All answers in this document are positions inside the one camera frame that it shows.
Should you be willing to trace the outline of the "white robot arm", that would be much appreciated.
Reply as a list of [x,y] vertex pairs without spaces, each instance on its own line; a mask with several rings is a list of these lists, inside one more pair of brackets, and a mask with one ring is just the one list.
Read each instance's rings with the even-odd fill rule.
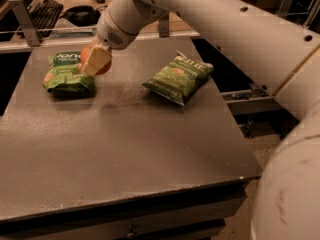
[[298,119],[270,157],[250,240],[320,240],[320,35],[240,0],[112,0],[97,36],[126,48],[172,12]]

